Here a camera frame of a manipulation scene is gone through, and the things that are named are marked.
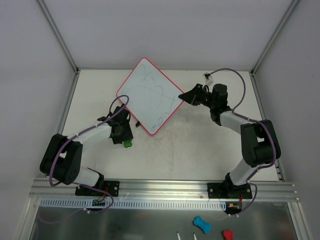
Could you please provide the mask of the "green bone-shaped eraser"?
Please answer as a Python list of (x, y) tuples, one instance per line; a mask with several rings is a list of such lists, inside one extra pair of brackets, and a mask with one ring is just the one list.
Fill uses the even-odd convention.
[(132, 141), (130, 139), (127, 139), (123, 142), (123, 145), (125, 148), (130, 148), (133, 144)]

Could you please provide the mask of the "pink-framed whiteboard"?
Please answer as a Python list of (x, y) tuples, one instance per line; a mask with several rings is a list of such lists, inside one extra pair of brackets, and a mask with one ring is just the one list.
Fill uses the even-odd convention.
[(121, 84), (116, 96), (128, 96), (127, 109), (153, 136), (182, 105), (179, 95), (183, 93), (155, 64), (143, 57)]

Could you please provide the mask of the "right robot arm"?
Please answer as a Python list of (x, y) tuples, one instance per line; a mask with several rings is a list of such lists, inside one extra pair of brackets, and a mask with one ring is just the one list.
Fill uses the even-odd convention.
[(208, 188), (209, 198), (239, 198), (250, 188), (251, 178), (261, 169), (274, 165), (281, 155), (275, 129), (270, 120), (253, 120), (236, 113), (228, 105), (227, 86), (215, 84), (211, 92), (201, 84), (179, 95), (179, 99), (209, 108), (211, 120), (240, 135), (242, 159), (223, 182)]

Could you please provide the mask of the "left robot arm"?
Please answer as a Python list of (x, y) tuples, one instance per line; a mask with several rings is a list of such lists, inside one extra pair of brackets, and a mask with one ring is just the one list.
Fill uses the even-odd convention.
[(58, 184), (87, 185), (93, 195), (101, 194), (105, 188), (103, 175), (82, 167), (83, 152), (106, 139), (112, 139), (114, 145), (124, 144), (126, 148), (130, 147), (133, 139), (130, 119), (131, 113), (122, 105), (74, 136), (55, 134), (50, 139), (39, 170), (51, 180), (57, 180)]

